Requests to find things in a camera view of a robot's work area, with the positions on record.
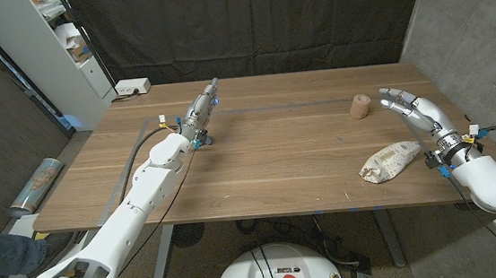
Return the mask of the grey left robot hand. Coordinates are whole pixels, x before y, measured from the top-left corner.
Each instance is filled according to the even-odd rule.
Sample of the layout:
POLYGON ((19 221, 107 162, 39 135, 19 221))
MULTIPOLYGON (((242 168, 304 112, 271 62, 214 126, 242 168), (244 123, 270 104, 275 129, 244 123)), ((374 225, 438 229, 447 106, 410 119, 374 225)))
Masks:
POLYGON ((206 128, 213 108, 219 103, 217 99, 218 78, 214 77, 204 91, 190 104, 183 118, 180 134, 192 141, 206 128))

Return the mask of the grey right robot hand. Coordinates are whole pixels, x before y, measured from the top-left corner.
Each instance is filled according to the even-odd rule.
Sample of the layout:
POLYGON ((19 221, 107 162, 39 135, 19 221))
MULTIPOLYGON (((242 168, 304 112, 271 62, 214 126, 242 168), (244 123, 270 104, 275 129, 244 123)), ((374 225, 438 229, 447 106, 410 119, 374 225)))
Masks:
POLYGON ((457 168, 481 157, 483 147, 464 140, 444 111, 431 100, 396 88, 381 88, 379 92, 382 94, 379 102, 384 109, 400 115, 407 125, 425 132, 437 145, 434 154, 439 163, 457 168))

